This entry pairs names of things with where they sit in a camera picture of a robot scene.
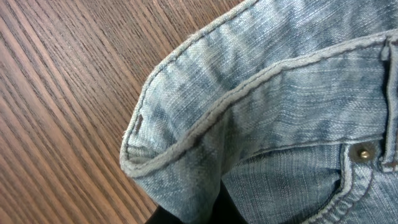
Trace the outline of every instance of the black fabric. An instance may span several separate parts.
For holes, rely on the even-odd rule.
[[[162,207],[158,206],[154,214],[149,218],[146,224],[181,224],[182,222]],[[213,206],[208,224],[215,223],[232,223],[232,224],[246,224],[247,222],[239,213],[235,204],[233,203],[229,193],[221,182],[220,192],[217,196],[216,202]]]

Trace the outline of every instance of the faded denim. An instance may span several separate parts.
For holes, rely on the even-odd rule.
[[[242,2],[151,73],[122,170],[185,223],[221,179],[248,223],[397,223],[397,17],[391,0]]]

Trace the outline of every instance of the seam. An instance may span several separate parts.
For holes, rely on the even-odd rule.
[[[348,159],[348,155],[344,155],[344,160],[346,160],[346,159]],[[328,205],[326,205],[325,208],[327,208],[327,209],[325,211],[322,211],[322,209],[321,209],[321,211],[323,213],[321,213],[320,216],[316,217],[313,221],[308,221],[308,223],[315,223],[317,220],[325,217],[325,215],[329,215],[331,213],[331,211],[335,207],[337,207],[338,204],[353,191],[353,189],[354,189],[354,181],[353,180],[354,180],[354,176],[355,176],[354,164],[351,164],[349,166],[349,168],[352,170],[352,174],[351,174],[351,186],[349,187],[349,190],[347,191],[347,193],[345,193],[344,195],[341,195],[340,197],[336,198],[335,202],[332,205],[330,205],[329,208],[327,208]],[[345,170],[346,170],[346,168],[343,165],[342,171],[344,171],[344,173],[346,172]],[[341,178],[344,179],[343,180],[344,181],[343,185],[344,185],[347,180],[345,180],[345,178],[343,176],[343,172],[341,173]]]
[[[202,127],[202,130],[198,129],[198,127],[201,124],[206,122],[206,120],[209,118],[209,116],[213,115],[213,113],[215,113],[215,112],[219,112],[218,114],[216,113],[217,117],[221,116],[231,105],[234,105],[237,101],[244,98],[247,94],[249,94],[251,92],[251,90],[256,89],[260,84],[268,81],[270,78],[275,77],[276,75],[280,74],[281,72],[284,72],[287,70],[292,70],[292,69],[299,68],[299,67],[308,66],[313,63],[317,63],[319,61],[333,57],[335,55],[340,55],[340,54],[350,52],[353,50],[365,49],[367,47],[372,47],[374,45],[378,45],[385,41],[388,34],[390,34],[390,33],[395,34],[396,31],[397,30],[394,29],[394,30],[389,30],[386,32],[381,32],[381,33],[378,33],[375,35],[359,37],[357,39],[352,39],[352,40],[349,40],[346,42],[342,42],[340,44],[333,45],[331,47],[327,47],[323,50],[318,50],[318,51],[312,52],[308,55],[304,55],[304,56],[297,57],[297,58],[290,58],[287,60],[282,60],[280,62],[277,62],[277,63],[271,65],[270,67],[263,69],[261,72],[256,74],[250,80],[248,80],[246,83],[238,86],[238,88],[239,88],[238,90],[233,89],[229,93],[226,93],[224,96],[222,96],[219,99],[219,102],[216,105],[212,106],[209,109],[209,111],[206,112],[204,114],[204,116],[202,116],[198,121],[196,121],[196,123],[190,128],[190,130],[187,131],[185,138],[183,138],[183,141],[175,143],[173,146],[168,148],[165,152],[163,152],[159,156],[151,159],[149,162],[146,162],[143,164],[138,164],[135,166],[134,166],[134,164],[128,164],[133,167],[127,166],[127,167],[125,167],[126,170],[138,172],[138,174],[132,175],[134,177],[145,176],[148,173],[150,173],[156,169],[160,169],[161,167],[168,165],[173,160],[179,159],[182,154],[185,154],[186,151],[188,151],[192,147],[191,146],[192,142],[198,136],[202,136],[212,126],[214,126],[214,124],[217,122],[217,120],[209,121],[208,126]],[[242,95],[239,95],[239,93],[242,92],[243,90],[245,90],[246,92],[244,92]],[[172,154],[172,157],[168,158],[167,156],[170,153]]]
[[[331,196],[329,196],[328,200],[313,214],[310,214],[304,221],[300,222],[301,224],[311,224],[317,221],[319,218],[323,217],[325,214],[329,214],[330,209],[332,208],[331,203],[333,200],[338,202],[342,197],[344,197],[348,192],[351,191],[353,185],[351,184],[351,187],[349,188],[348,192],[344,195],[340,195],[340,197],[334,199],[334,197],[337,197],[337,195],[344,189],[344,185],[346,184],[345,181],[345,160],[347,159],[345,156],[345,150],[348,150],[347,146],[340,146],[340,165],[341,165],[341,174],[340,174],[340,186],[338,191],[334,192]]]
[[[398,40],[395,40],[395,41],[391,42],[391,45],[394,45],[395,47],[397,47],[396,44],[398,44]],[[392,46],[389,46],[389,48],[390,48],[390,57],[393,57]],[[390,58],[390,63],[391,63],[391,65],[393,64],[393,58]],[[396,128],[396,145],[395,145],[394,154],[392,155],[392,163],[393,164],[395,164],[397,162],[397,159],[396,159],[397,151],[398,151],[398,145],[397,144],[398,144],[398,128]],[[397,168],[396,165],[393,166],[392,171],[395,172],[396,168]]]
[[[237,14],[235,14],[235,15],[233,15],[233,16],[227,18],[225,21],[223,21],[223,22],[221,22],[220,24],[217,24],[216,26],[212,27],[212,29],[206,30],[205,32],[200,33],[200,34],[198,35],[198,37],[195,37],[195,35],[194,35],[194,36],[192,37],[192,42],[190,42],[189,44],[187,44],[187,46],[184,46],[182,49],[178,49],[178,48],[177,48],[177,49],[175,50],[175,52],[178,52],[178,50],[180,50],[177,54],[172,55],[172,54],[173,54],[173,52],[172,52],[172,53],[170,54],[169,59],[168,59],[169,61],[168,61],[167,63],[165,63],[165,65],[161,65],[161,67],[159,67],[159,70],[158,70],[156,73],[154,73],[154,74],[151,76],[151,78],[148,80],[148,84],[145,84],[146,88],[145,88],[145,90],[144,90],[144,92],[143,92],[143,94],[142,94],[142,99],[141,99],[140,102],[139,102],[140,105],[139,105],[139,107],[138,107],[138,109],[137,109],[137,112],[139,112],[139,111],[141,110],[141,108],[142,108],[142,106],[143,106],[143,104],[144,104],[144,99],[145,99],[145,96],[146,96],[146,93],[147,93],[147,90],[148,90],[150,84],[152,83],[152,81],[157,77],[157,75],[158,75],[161,71],[163,71],[165,68],[167,68],[171,62],[173,62],[173,61],[175,61],[176,59],[178,59],[179,56],[181,56],[181,54],[183,54],[186,50],[188,50],[193,44],[197,43],[200,39],[206,37],[208,34],[212,33],[213,31],[215,31],[215,30],[218,29],[221,25],[227,23],[228,21],[232,21],[233,19],[237,18],[237,17],[240,16],[243,12],[245,12],[245,11],[247,11],[248,9],[254,7],[258,2],[259,2],[259,0],[254,0],[253,2],[248,3],[248,5],[246,6],[247,8],[243,8],[242,11],[240,11],[240,12],[238,12]],[[133,132],[133,130],[134,130],[134,126],[135,126],[135,123],[136,123],[136,122],[137,122],[137,118],[136,118],[134,121],[131,121],[131,123],[133,124],[133,126],[132,126],[132,127],[129,127],[130,130],[129,130],[128,134],[127,134],[126,137],[125,137],[125,138],[126,138],[126,140],[125,140],[126,142],[128,142],[128,139],[130,138],[130,135],[132,134],[132,132]]]
[[[355,144],[358,142],[368,142],[368,141],[378,141],[381,140],[382,137],[375,134],[372,136],[366,136],[365,138],[356,138],[356,139],[337,139],[333,141],[314,141],[314,142],[303,142],[303,143],[298,143],[298,144],[291,144],[288,146],[281,146],[281,147],[270,147],[267,149],[260,149],[256,152],[253,153],[253,155],[250,156],[251,159],[254,156],[260,156],[261,154],[265,154],[268,152],[274,152],[274,151],[283,151],[283,150],[288,150],[294,147],[313,147],[313,146],[319,146],[319,145],[326,145],[326,146],[333,146],[337,144]]]
[[[340,219],[339,219],[337,222],[335,222],[336,224],[337,224],[337,223],[340,223],[340,222],[343,220],[343,218],[349,214],[349,212],[353,209],[353,207],[354,207],[358,202],[362,201],[362,199],[365,198],[365,196],[368,195],[369,190],[371,189],[371,186],[372,186],[372,183],[373,183],[373,179],[374,179],[374,174],[373,174],[373,172],[374,172],[374,171],[372,170],[371,180],[369,181],[369,185],[368,185],[368,187],[367,187],[365,193],[361,196],[361,198],[359,198],[357,201],[355,201],[354,203],[351,204],[350,208],[347,209],[346,213],[345,213],[344,215],[342,215],[342,216],[340,217]]]

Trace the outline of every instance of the stitching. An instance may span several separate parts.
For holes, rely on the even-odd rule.
[[[390,44],[391,45],[395,45],[397,43],[397,41],[392,41],[392,42],[390,42]],[[391,50],[391,46],[389,46],[389,48],[390,48],[390,61],[392,60],[392,50]],[[395,158],[396,158],[396,155],[397,155],[397,150],[398,150],[398,148],[397,148],[397,143],[398,143],[398,129],[397,128],[395,128],[396,129],[396,140],[395,140],[395,150],[394,150],[394,153],[393,153],[393,155],[392,155],[392,163],[394,164],[394,161],[395,161]],[[395,166],[393,166],[393,168],[392,168],[392,171],[395,171],[396,170],[396,167]]]
[[[346,181],[345,181],[345,173],[346,173],[346,169],[345,169],[345,166],[344,166],[344,164],[345,164],[345,160],[346,159],[348,159],[347,157],[348,157],[348,155],[347,156],[345,156],[345,151],[346,150],[349,150],[349,147],[348,146],[341,146],[340,147],[340,158],[341,158],[341,174],[340,174],[340,176],[341,176],[341,184],[340,184],[340,188],[341,188],[341,186],[344,186],[345,184],[346,184]],[[340,195],[338,198],[336,198],[336,199],[334,199],[334,201],[335,201],[335,204],[334,205],[336,205],[338,202],[340,202],[340,200],[343,198],[343,197],[345,197],[346,195],[348,195],[351,191],[352,191],[352,188],[353,188],[353,184],[351,184],[351,187],[349,188],[349,190],[348,190],[348,192],[347,193],[345,193],[344,195]],[[309,215],[303,222],[301,222],[301,224],[311,224],[311,223],[314,223],[314,222],[316,222],[318,219],[320,219],[320,218],[323,218],[325,215],[328,215],[328,214],[330,214],[330,210],[334,207],[334,205],[331,205],[331,203],[332,203],[332,201],[333,201],[333,198],[337,195],[337,194],[339,194],[340,192],[339,191],[337,191],[337,192],[333,192],[333,194],[331,195],[331,196],[329,196],[329,198],[328,198],[328,200],[326,201],[326,203],[323,205],[323,206],[321,206],[321,208],[320,209],[318,209],[318,211],[315,213],[315,214],[312,214],[312,215]],[[327,208],[328,206],[330,205],[330,208],[328,208],[326,211],[324,211],[324,213],[322,213],[322,211],[323,211],[323,208]]]
[[[197,37],[197,40],[194,40],[194,41],[192,41],[190,44],[188,44],[188,45],[185,47],[185,49],[181,50],[177,55],[174,56],[174,58],[170,58],[169,61],[168,61],[164,66],[162,66],[161,68],[159,68],[159,71],[157,71],[157,72],[151,77],[151,79],[149,80],[149,82],[148,82],[148,84],[146,85],[146,88],[145,88],[145,90],[144,90],[144,92],[143,92],[143,94],[142,94],[142,100],[140,100],[140,103],[141,103],[141,104],[140,104],[140,107],[137,109],[137,111],[139,112],[139,111],[141,110],[141,108],[142,108],[142,106],[143,106],[143,104],[144,104],[144,99],[145,99],[145,96],[146,96],[146,93],[147,93],[147,90],[148,90],[150,84],[152,83],[152,81],[156,78],[156,76],[157,76],[161,71],[163,71],[165,68],[167,68],[171,62],[173,62],[173,61],[175,61],[176,59],[178,59],[179,56],[181,56],[181,54],[183,54],[186,50],[188,50],[188,48],[191,47],[193,44],[197,43],[200,39],[206,37],[208,34],[212,33],[213,31],[215,31],[215,30],[218,29],[221,25],[227,23],[228,21],[232,21],[233,19],[237,18],[238,16],[240,16],[243,12],[247,11],[248,9],[253,8],[258,2],[259,2],[259,0],[256,0],[256,1],[252,2],[252,5],[249,5],[247,8],[243,9],[241,12],[239,12],[239,13],[237,13],[236,15],[234,15],[234,16],[228,18],[227,20],[223,21],[222,23],[218,24],[217,26],[214,26],[212,29],[210,29],[210,30],[208,30],[208,31],[206,31],[206,32],[204,32],[204,33],[202,33],[202,34],[200,34],[200,36]],[[133,130],[134,130],[134,128],[132,127],[132,128],[129,130],[128,135],[126,135],[126,139],[129,139],[129,138],[130,138],[130,135],[132,134]],[[128,151],[127,151],[127,150],[128,150],[128,146],[126,146],[126,148],[125,148],[125,152],[128,154]]]
[[[344,155],[344,160],[348,159],[347,157],[348,157],[348,155]],[[320,214],[319,217],[316,217],[316,218],[314,219],[314,221],[310,221],[310,222],[308,222],[308,223],[314,223],[314,222],[316,222],[317,220],[323,218],[325,215],[329,215],[329,214],[332,212],[331,210],[334,209],[335,207],[337,207],[337,205],[338,205],[344,198],[346,198],[346,197],[351,193],[351,191],[354,189],[354,181],[353,181],[353,180],[354,180],[354,175],[355,175],[355,172],[354,172],[354,164],[351,164],[349,168],[352,170],[352,174],[351,174],[351,186],[349,187],[349,190],[347,191],[347,193],[345,193],[344,195],[341,195],[339,198],[337,198],[336,201],[334,202],[334,204],[331,205],[328,209],[326,209],[326,210],[324,211],[324,213]]]
[[[361,196],[360,199],[358,199],[356,202],[354,202],[354,203],[351,204],[351,207],[347,209],[346,213],[345,213],[343,216],[341,216],[340,219],[339,219],[337,222],[335,222],[336,224],[337,224],[337,223],[340,223],[340,222],[343,220],[343,218],[349,214],[349,212],[353,209],[353,207],[354,207],[358,202],[362,201],[362,199],[363,199],[365,196],[367,196],[367,194],[369,193],[369,190],[370,190],[370,188],[371,188],[371,186],[372,186],[373,179],[374,179],[374,174],[373,174],[373,173],[374,173],[374,172],[373,172],[373,170],[372,170],[371,180],[369,181],[369,185],[368,185],[368,187],[367,187],[365,193]]]
[[[298,144],[291,144],[288,146],[280,146],[280,147],[270,147],[270,148],[265,148],[265,149],[260,149],[251,155],[251,157],[254,156],[260,156],[261,154],[265,154],[271,151],[283,151],[283,150],[288,150],[294,147],[312,147],[314,145],[337,145],[337,144],[355,144],[356,142],[364,142],[364,141],[378,141],[382,139],[378,135],[374,136],[367,136],[365,138],[356,138],[356,139],[337,139],[335,141],[314,141],[314,142],[303,142],[303,143],[298,143]]]
[[[284,71],[287,71],[287,70],[292,70],[292,69],[295,69],[295,68],[298,68],[298,67],[304,67],[304,66],[307,66],[307,65],[310,65],[310,64],[313,64],[313,63],[317,63],[317,62],[319,62],[319,61],[321,61],[321,60],[328,59],[328,58],[333,57],[333,56],[335,56],[335,55],[340,55],[340,54],[343,54],[343,53],[345,53],[345,52],[350,52],[350,51],[353,51],[353,50],[364,49],[364,48],[367,48],[367,47],[372,47],[372,46],[374,46],[374,45],[378,45],[378,44],[380,44],[381,41],[385,41],[385,39],[386,39],[386,33],[387,33],[387,34],[390,33],[390,32],[393,32],[393,33],[394,33],[395,31],[396,31],[396,30],[390,30],[390,31],[387,31],[387,32],[382,32],[382,33],[377,34],[377,35],[372,35],[372,36],[370,36],[370,37],[369,37],[369,36],[365,36],[365,37],[360,37],[360,38],[357,38],[357,39],[349,40],[349,41],[347,41],[347,42],[343,42],[343,43],[340,43],[340,44],[337,44],[337,45],[334,45],[334,46],[331,46],[331,47],[327,47],[327,48],[325,48],[325,49],[323,49],[323,50],[319,50],[319,51],[312,52],[312,53],[310,53],[310,54],[308,54],[308,55],[306,55],[306,56],[303,56],[303,57],[291,58],[291,59],[283,60],[283,61],[281,61],[281,62],[279,62],[279,63],[275,63],[274,65],[271,65],[270,67],[264,69],[262,72],[259,72],[259,73],[257,74],[256,77],[253,77],[252,80],[250,80],[249,82],[247,82],[247,83],[245,83],[244,85],[242,85],[241,87],[239,87],[239,90],[238,90],[238,91],[231,91],[231,92],[225,94],[225,95],[223,96],[223,98],[220,99],[220,101],[218,102],[217,105],[212,106],[212,109],[209,110],[209,112],[206,112],[205,117],[200,118],[200,120],[198,120],[199,122],[197,122],[196,124],[194,124],[194,125],[191,127],[191,129],[186,133],[186,138],[185,138],[185,139],[190,139],[190,138],[192,138],[192,137],[193,137],[193,136],[192,136],[192,132],[194,132],[194,131],[198,128],[198,126],[202,124],[203,121],[207,120],[208,117],[209,117],[210,115],[212,115],[212,114],[216,111],[216,109],[218,109],[218,107],[219,107],[221,104],[223,104],[226,100],[228,100],[229,97],[230,97],[231,95],[238,95],[238,96],[239,96],[239,94],[238,94],[239,92],[245,90],[245,87],[246,87],[246,86],[248,86],[248,85],[250,85],[250,84],[252,84],[252,83],[256,83],[256,81],[257,81],[259,78],[263,77],[264,74],[266,74],[267,72],[269,72],[269,70],[272,70],[273,68],[276,68],[276,67],[280,67],[280,70],[279,70],[279,71],[275,71],[275,74],[272,74],[272,76],[269,77],[269,78],[272,78],[272,77],[276,76],[277,74],[280,74],[281,72],[284,72]],[[339,49],[339,47],[343,47],[343,48],[345,48],[345,49],[333,51],[334,49]],[[306,62],[306,61],[305,61],[305,59],[310,58],[310,57],[312,57],[312,56],[314,56],[314,55],[319,55],[319,54],[328,53],[328,52],[330,52],[330,55],[320,55],[319,58],[315,58],[315,59],[313,59],[313,61],[310,61],[310,62]],[[286,64],[287,64],[288,62],[296,62],[296,61],[299,61],[299,63],[301,62],[302,64],[292,65],[291,67],[286,66]],[[268,80],[269,80],[269,79],[266,79],[266,80],[263,80],[263,81],[261,81],[261,82],[259,82],[259,83],[256,83],[257,85],[254,86],[254,87],[251,87],[250,89],[248,89],[248,90],[247,90],[248,92],[247,92],[245,95],[239,96],[238,99],[231,100],[230,104],[229,104],[229,105],[226,105],[226,108],[224,108],[223,111],[220,111],[220,114],[219,114],[219,115],[222,115],[222,114],[223,114],[231,105],[233,105],[235,102],[237,102],[237,101],[239,101],[240,99],[244,98],[247,94],[249,94],[249,92],[250,92],[252,89],[257,88],[261,83],[264,83],[264,82],[266,82],[266,81],[268,81]],[[216,123],[216,121],[213,122],[212,124],[209,124],[209,126],[206,127],[205,130],[203,130],[203,133],[205,133],[206,131],[208,131],[212,126],[215,125],[215,123]],[[136,177],[138,177],[138,176],[145,176],[145,175],[147,175],[149,172],[155,171],[156,169],[159,169],[159,168],[161,168],[161,167],[163,167],[163,166],[166,166],[166,165],[168,165],[169,163],[171,163],[173,160],[178,159],[182,154],[185,154],[186,151],[188,151],[188,149],[189,149],[190,147],[185,148],[185,149],[179,149],[178,147],[180,147],[181,144],[189,144],[189,141],[187,142],[187,140],[185,140],[185,141],[182,141],[182,142],[178,142],[178,143],[176,143],[176,144],[174,145],[174,147],[172,147],[172,148],[169,149],[169,150],[166,150],[166,151],[163,152],[160,156],[153,158],[149,163],[146,163],[146,164],[139,164],[138,166],[135,166],[135,167],[127,167],[127,169],[130,170],[130,171],[132,171],[132,170],[134,170],[134,171],[140,171],[140,170],[142,170],[142,169],[148,169],[149,171],[144,171],[143,174],[132,175],[132,176],[136,176]],[[175,155],[174,158],[168,159],[166,156],[167,156],[167,154],[169,154],[169,153],[175,153],[176,155]],[[155,164],[156,162],[158,162],[158,164],[157,164],[158,167],[154,167],[154,168],[148,168],[148,167],[147,167],[148,165],[153,165],[153,164]]]
[[[391,42],[390,42],[390,44],[391,45],[394,45],[395,47],[397,47],[397,44],[398,44],[398,40],[391,40]],[[389,48],[390,48],[390,61],[392,60],[392,46],[389,46]],[[394,150],[394,153],[393,153],[393,155],[392,155],[392,163],[393,164],[395,164],[395,162],[397,162],[397,160],[396,160],[396,156],[397,156],[397,151],[398,151],[398,147],[397,147],[397,143],[398,143],[398,128],[396,129],[396,145],[395,145],[395,150]],[[396,171],[396,167],[397,166],[393,166],[393,168],[392,168],[392,171],[393,172],[395,172]]]

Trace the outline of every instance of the wooden table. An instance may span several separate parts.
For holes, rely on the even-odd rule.
[[[0,223],[144,223],[119,168],[141,86],[242,0],[0,0]]]

